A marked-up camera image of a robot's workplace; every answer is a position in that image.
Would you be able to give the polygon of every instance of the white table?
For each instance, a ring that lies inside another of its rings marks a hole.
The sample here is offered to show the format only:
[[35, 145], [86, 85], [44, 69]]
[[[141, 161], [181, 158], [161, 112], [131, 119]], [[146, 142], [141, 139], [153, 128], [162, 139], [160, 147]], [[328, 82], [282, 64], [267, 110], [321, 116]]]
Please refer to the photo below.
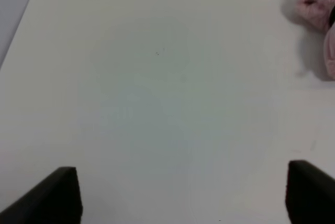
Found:
[[335, 175], [335, 82], [291, 2], [30, 0], [0, 71], [1, 209], [70, 165], [83, 224], [288, 223], [289, 160]]

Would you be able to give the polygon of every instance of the gray floor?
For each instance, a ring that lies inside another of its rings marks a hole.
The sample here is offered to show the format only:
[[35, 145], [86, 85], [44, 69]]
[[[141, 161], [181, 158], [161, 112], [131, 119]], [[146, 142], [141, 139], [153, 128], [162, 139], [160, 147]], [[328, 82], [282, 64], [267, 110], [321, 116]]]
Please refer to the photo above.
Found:
[[0, 64], [29, 0], [0, 0]]

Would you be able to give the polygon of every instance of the table surface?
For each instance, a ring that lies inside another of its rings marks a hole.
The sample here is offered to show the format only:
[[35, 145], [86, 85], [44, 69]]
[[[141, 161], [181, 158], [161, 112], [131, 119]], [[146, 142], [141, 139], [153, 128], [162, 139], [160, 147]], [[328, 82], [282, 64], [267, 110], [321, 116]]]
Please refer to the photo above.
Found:
[[288, 223], [335, 175], [335, 82], [294, 0], [30, 0], [0, 71], [0, 208], [76, 166], [83, 223]]

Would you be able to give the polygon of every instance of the pink fuzzy object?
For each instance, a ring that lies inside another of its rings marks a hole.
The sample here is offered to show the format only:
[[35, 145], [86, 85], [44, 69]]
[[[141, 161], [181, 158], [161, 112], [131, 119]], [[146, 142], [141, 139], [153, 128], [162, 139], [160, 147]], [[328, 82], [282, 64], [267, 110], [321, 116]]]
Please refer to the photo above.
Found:
[[297, 12], [317, 29], [327, 33], [323, 46], [328, 75], [335, 79], [335, 25], [329, 26], [329, 17], [335, 0], [298, 0]]

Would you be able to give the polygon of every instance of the pink plush toy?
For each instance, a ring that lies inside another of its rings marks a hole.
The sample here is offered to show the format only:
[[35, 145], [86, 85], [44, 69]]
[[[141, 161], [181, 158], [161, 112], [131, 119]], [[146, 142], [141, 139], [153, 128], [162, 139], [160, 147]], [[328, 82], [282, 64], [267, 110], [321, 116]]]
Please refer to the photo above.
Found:
[[327, 33], [323, 54], [328, 75], [335, 79], [335, 0], [298, 0], [297, 12], [317, 29]]

